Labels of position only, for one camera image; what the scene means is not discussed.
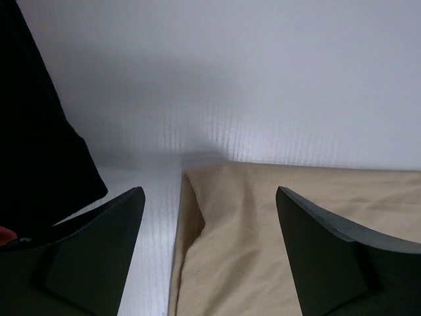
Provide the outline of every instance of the beige fabric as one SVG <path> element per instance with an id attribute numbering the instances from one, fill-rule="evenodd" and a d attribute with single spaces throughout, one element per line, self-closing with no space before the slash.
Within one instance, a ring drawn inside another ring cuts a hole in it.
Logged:
<path id="1" fill-rule="evenodd" d="M 421 173 L 231 163 L 183 179 L 170 316 L 301 315 L 278 221 L 286 186 L 352 221 L 421 242 Z"/>

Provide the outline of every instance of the fabric fold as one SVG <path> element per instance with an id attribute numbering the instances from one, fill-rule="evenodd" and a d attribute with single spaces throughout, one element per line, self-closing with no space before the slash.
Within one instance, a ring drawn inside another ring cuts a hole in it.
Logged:
<path id="1" fill-rule="evenodd" d="M 187 170 L 169 315 L 301 315 L 278 186 L 368 228 L 421 242 L 420 172 L 251 163 Z"/>

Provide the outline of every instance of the white backdrop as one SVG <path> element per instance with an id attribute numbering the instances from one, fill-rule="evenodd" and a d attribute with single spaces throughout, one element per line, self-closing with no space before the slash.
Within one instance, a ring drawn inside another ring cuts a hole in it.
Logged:
<path id="1" fill-rule="evenodd" d="M 119 315 L 166 311 L 185 153 L 421 169 L 418 0 L 19 4 L 106 199 L 147 195 Z"/>

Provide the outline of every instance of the black fabric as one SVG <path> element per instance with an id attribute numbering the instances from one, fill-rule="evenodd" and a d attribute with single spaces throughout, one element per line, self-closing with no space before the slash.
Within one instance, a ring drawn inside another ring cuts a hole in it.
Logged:
<path id="1" fill-rule="evenodd" d="M 31 235 L 107 194 L 14 0 L 0 0 L 0 226 Z"/>

